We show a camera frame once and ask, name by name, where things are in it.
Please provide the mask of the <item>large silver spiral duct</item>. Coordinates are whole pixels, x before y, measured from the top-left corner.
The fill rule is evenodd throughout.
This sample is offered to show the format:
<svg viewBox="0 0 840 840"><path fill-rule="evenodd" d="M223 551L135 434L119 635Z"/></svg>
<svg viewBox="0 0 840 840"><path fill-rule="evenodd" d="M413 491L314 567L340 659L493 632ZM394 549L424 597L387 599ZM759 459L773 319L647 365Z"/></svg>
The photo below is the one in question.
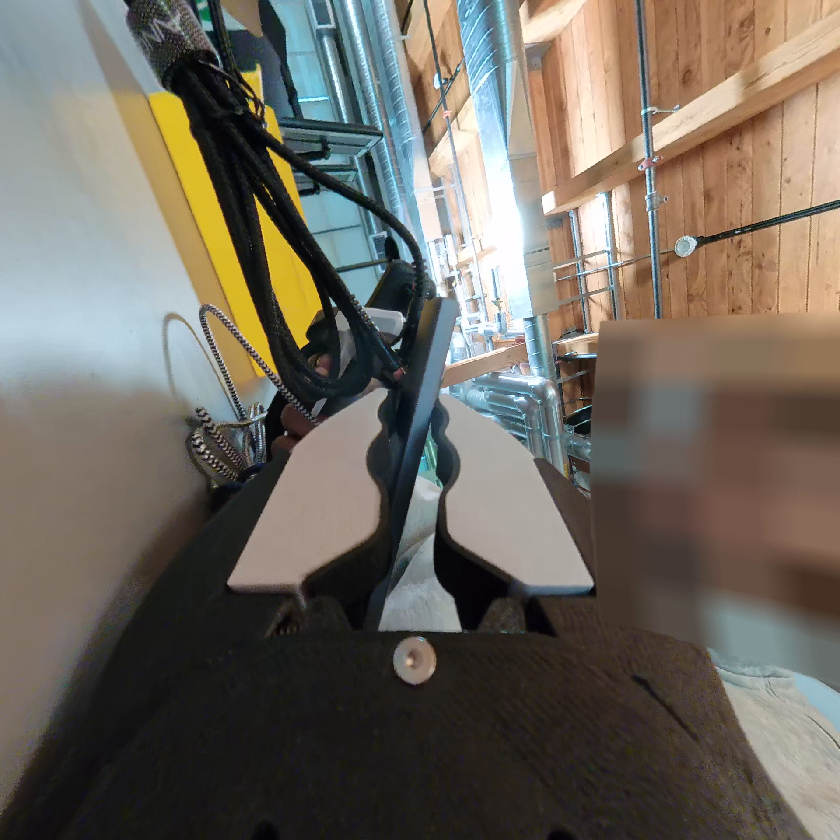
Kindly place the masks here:
<svg viewBox="0 0 840 840"><path fill-rule="evenodd" d="M558 306L543 213L519 5L457 1L458 24L476 114L497 247L514 319Z"/></svg>

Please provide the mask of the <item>person's right hand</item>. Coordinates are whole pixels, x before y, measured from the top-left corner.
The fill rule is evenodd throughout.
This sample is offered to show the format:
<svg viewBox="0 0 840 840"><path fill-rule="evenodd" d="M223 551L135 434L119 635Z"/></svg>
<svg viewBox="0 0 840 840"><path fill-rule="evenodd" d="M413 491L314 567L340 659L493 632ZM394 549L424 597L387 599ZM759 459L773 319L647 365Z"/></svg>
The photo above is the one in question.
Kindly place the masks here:
<svg viewBox="0 0 840 840"><path fill-rule="evenodd" d="M271 415L271 429L277 435L269 445L269 460L275 460L291 451L319 425L317 418L307 418L291 404L286 404L280 412Z"/></svg>

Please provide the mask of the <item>black rod white disc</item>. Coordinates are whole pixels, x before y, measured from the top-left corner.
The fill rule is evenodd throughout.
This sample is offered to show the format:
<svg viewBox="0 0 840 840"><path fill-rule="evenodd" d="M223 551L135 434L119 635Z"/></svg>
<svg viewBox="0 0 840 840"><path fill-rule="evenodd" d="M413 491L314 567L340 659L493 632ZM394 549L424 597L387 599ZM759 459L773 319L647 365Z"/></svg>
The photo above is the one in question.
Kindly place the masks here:
<svg viewBox="0 0 840 840"><path fill-rule="evenodd" d="M802 221L814 216L828 214L839 210L839 205L840 202L836 199L827 203L809 206L799 211L764 219L759 222L734 227L716 234L703 234L697 236L684 235L676 240L673 251L677 257L685 259L694 254L699 248L707 245L713 245L723 241L726 242L741 236L752 235L767 229L792 224L793 222Z"/></svg>

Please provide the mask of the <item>person's grey sweatshirt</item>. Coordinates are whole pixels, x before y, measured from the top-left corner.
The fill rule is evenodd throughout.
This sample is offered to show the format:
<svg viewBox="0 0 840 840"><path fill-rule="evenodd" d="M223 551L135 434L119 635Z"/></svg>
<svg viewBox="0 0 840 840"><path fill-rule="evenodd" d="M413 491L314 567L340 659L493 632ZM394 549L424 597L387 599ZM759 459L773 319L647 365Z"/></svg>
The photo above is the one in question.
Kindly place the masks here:
<svg viewBox="0 0 840 840"><path fill-rule="evenodd" d="M417 477L397 551L402 577L385 598L379 630L458 632L455 600L434 572L441 489ZM709 649L736 719L772 783L813 838L839 838L838 730L816 681Z"/></svg>

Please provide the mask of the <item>grey USB hub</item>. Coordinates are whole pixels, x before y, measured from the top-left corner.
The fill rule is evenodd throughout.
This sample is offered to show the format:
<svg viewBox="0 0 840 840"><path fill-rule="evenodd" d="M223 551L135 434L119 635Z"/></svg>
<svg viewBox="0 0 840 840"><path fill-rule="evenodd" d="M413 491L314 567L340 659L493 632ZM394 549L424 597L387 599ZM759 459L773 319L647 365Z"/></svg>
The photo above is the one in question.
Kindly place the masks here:
<svg viewBox="0 0 840 840"><path fill-rule="evenodd" d="M394 405L393 423L388 432L391 465L386 483L390 507L387 526L391 538L390 562L384 579L373 589L368 602L365 630L379 628L386 599L409 564L401 543L444 377L457 311L457 305L445 298L424 303L405 374L390 394Z"/></svg>

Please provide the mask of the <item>yellow plastic bin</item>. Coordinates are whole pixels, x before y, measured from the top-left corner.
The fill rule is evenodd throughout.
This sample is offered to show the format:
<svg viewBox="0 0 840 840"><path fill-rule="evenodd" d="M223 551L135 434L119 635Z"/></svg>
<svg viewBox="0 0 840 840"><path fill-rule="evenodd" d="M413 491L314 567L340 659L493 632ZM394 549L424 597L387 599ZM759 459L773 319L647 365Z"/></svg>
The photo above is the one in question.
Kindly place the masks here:
<svg viewBox="0 0 840 840"><path fill-rule="evenodd" d="M154 92L150 107L174 164L197 228L232 315L245 338L270 365L268 341L242 269L224 223L224 218L202 156L190 131L181 100L169 92ZM297 346L306 342L306 332L321 302L309 270L277 231L262 206L258 218L265 240L271 284Z"/></svg>

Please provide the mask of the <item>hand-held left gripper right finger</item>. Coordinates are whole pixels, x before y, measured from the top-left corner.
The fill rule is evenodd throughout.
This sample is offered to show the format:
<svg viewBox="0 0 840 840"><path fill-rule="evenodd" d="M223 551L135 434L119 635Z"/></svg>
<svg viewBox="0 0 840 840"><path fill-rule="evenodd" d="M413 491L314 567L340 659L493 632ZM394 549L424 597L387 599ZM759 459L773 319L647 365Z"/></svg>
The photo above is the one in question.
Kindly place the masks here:
<svg viewBox="0 0 840 840"><path fill-rule="evenodd" d="M534 458L503 427L449 395L435 430L443 536L514 591L582 595L594 581Z"/></svg>

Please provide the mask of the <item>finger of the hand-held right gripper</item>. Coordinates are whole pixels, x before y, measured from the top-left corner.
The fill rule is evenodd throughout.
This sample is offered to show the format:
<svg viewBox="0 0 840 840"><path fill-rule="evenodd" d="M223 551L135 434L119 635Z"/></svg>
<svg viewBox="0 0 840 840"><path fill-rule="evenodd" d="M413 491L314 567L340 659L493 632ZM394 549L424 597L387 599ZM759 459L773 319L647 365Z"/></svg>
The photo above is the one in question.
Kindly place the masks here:
<svg viewBox="0 0 840 840"><path fill-rule="evenodd" d="M405 318L397 310L378 308L364 308L364 312L371 318L374 326L383 334L385 343L389 346L399 344L400 336L405 327ZM339 329L340 356L338 375L342 377L348 370L355 357L355 343L347 318L340 311L336 311L336 324Z"/></svg>

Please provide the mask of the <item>slim silver spiral duct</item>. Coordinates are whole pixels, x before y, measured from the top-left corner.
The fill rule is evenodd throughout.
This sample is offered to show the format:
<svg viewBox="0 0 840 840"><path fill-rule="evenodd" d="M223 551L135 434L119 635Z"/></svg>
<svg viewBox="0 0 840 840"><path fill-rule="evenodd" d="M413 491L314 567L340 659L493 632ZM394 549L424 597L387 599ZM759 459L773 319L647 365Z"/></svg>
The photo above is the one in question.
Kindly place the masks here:
<svg viewBox="0 0 840 840"><path fill-rule="evenodd" d="M385 204L413 234L427 255L415 190L413 121L410 117L403 63L398 57L396 11L392 2L356 2L360 19L362 66L369 80L364 104L382 141L375 149Z"/></svg>

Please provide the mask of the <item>light grey desk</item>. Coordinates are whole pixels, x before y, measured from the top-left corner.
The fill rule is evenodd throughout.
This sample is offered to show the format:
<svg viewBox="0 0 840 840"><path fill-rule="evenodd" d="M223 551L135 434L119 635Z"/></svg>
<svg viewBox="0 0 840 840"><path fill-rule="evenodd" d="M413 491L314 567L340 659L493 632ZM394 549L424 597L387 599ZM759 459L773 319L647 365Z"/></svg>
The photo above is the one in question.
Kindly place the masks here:
<svg viewBox="0 0 840 840"><path fill-rule="evenodd" d="M121 2L2 2L2 806L60 749L207 517L189 417L230 417L228 309Z"/></svg>

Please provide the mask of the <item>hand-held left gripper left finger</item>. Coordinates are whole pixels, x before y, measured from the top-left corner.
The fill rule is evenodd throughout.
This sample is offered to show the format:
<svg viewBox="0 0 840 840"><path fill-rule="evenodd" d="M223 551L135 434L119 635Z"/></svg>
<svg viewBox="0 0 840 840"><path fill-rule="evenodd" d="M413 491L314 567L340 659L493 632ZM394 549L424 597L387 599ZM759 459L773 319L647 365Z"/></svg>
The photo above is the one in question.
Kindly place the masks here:
<svg viewBox="0 0 840 840"><path fill-rule="evenodd" d="M327 418L290 452L227 579L241 594L370 594L390 555L385 388Z"/></svg>

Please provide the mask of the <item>metal conduit pipe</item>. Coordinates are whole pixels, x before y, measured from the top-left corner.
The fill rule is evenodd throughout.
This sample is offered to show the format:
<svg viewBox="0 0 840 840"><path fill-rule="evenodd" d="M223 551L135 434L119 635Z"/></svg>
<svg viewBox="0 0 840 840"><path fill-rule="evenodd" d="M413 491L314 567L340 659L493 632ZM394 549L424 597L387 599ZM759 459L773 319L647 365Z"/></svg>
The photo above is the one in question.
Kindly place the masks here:
<svg viewBox="0 0 840 840"><path fill-rule="evenodd" d="M653 288L654 318L664 317L662 294L662 269L660 235L658 224L658 210L662 204L662 197L656 184L656 166L658 157L655 152L653 117L655 104L652 99L650 85L650 61L648 51L648 32L646 22L645 1L634 2L635 23L637 31L637 59L640 94L640 119L644 139L644 158L640 170L645 179L645 206L647 214L648 239L650 247L650 273Z"/></svg>

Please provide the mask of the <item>silver duct elbow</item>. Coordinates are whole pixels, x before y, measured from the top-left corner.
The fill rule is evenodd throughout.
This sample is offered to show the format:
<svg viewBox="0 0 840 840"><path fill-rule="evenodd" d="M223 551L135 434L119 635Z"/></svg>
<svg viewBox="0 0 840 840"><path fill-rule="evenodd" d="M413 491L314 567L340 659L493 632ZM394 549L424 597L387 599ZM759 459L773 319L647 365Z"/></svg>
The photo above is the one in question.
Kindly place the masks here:
<svg viewBox="0 0 840 840"><path fill-rule="evenodd" d="M566 423L560 389L541 376L483 374L460 400L501 425L536 459L543 459L584 491L591 488L590 438Z"/></svg>

